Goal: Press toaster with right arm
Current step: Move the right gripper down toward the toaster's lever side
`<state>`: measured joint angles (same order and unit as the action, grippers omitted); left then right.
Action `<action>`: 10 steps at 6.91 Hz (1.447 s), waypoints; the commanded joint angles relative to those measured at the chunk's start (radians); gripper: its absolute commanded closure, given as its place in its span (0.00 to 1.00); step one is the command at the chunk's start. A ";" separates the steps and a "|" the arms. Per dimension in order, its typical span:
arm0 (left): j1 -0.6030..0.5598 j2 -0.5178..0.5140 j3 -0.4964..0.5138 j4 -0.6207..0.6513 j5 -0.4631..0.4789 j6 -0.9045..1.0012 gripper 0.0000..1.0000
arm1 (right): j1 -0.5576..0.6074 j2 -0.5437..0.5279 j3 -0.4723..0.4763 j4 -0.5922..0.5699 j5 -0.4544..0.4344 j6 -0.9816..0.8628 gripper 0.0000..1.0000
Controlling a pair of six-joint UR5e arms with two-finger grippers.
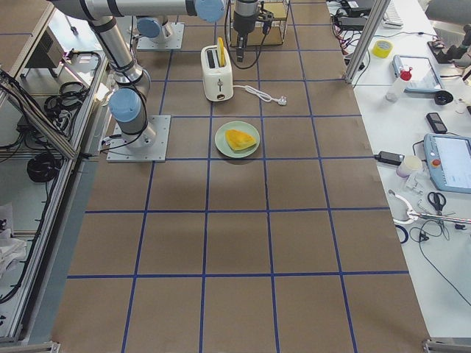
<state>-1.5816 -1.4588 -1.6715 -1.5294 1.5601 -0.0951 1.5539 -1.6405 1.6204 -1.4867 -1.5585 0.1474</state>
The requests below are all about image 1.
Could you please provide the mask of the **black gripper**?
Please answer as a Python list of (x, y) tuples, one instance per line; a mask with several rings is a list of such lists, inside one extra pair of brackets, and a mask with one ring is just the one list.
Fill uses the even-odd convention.
[(235, 0), (233, 28), (238, 33), (236, 43), (236, 60), (238, 63), (244, 61), (244, 52), (247, 47), (247, 34), (254, 30), (256, 20), (256, 0)]

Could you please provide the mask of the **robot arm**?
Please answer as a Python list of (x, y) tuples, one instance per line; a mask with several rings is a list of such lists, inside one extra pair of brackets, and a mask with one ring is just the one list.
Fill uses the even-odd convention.
[(53, 1), (67, 16), (88, 22), (115, 71), (119, 89), (110, 98), (110, 111), (128, 146), (150, 140), (146, 96), (150, 89), (149, 73), (133, 57), (116, 19), (128, 16), (152, 18), (168, 15), (197, 16), (214, 23), (227, 10), (226, 1)]
[(173, 29), (169, 25), (166, 15), (157, 17), (137, 16), (137, 30), (141, 36), (149, 38), (154, 43), (166, 43), (172, 35)]

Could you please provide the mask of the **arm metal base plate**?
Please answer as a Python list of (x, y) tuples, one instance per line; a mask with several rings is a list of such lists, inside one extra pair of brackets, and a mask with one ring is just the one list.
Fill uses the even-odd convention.
[(166, 161), (166, 152), (171, 125), (170, 115), (149, 115), (147, 128), (137, 140), (130, 135), (123, 135), (117, 123), (114, 134), (119, 138), (112, 139), (107, 161), (110, 163), (139, 163)]
[(183, 44), (185, 24), (182, 22), (167, 23), (155, 38), (140, 35), (137, 43), (138, 51), (170, 51), (180, 50)]

